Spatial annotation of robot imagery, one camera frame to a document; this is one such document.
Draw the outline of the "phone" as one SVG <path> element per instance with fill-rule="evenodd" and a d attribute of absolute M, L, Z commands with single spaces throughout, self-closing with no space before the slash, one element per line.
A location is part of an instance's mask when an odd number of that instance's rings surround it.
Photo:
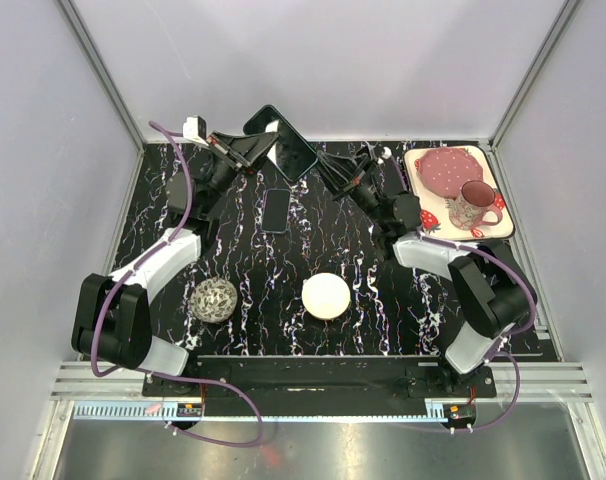
<path fill-rule="evenodd" d="M 273 105 L 264 105 L 243 125 L 243 132 L 250 129 L 276 131 L 278 140 L 267 157 L 284 179 L 294 184 L 302 179 L 316 164 L 314 147 L 291 125 Z"/>

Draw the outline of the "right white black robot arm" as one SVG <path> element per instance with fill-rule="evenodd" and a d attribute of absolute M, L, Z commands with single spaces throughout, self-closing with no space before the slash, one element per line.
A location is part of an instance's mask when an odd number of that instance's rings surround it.
<path fill-rule="evenodd" d="M 436 375 L 443 393 L 459 396 L 471 387 L 472 373 L 498 355 L 505 339 L 532 326 L 536 293 L 502 241 L 474 244 L 429 236 L 417 195 L 408 190 L 389 195 L 375 183 L 375 170 L 390 156 L 389 151 L 377 156 L 368 145 L 350 156 L 319 150 L 314 168 L 335 200 L 350 198 L 372 221 L 379 260 L 453 284 L 462 324 Z"/>

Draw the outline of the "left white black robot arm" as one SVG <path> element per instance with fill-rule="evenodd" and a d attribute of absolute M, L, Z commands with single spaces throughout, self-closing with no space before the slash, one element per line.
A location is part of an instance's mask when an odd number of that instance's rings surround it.
<path fill-rule="evenodd" d="M 95 376 L 119 368 L 164 375 L 179 396 L 198 386 L 199 372 L 188 352 L 152 332 L 150 306 L 157 294 L 214 242 L 219 221 L 210 213 L 239 175 L 252 175 L 265 163 L 278 133 L 232 136 L 209 132 L 200 116 L 189 117 L 181 138 L 200 146 L 212 161 L 203 176 L 186 162 L 165 186 L 169 227 L 144 253 L 108 275 L 91 274 L 81 285 L 71 344 L 87 355 Z M 102 370 L 98 363 L 110 363 Z"/>

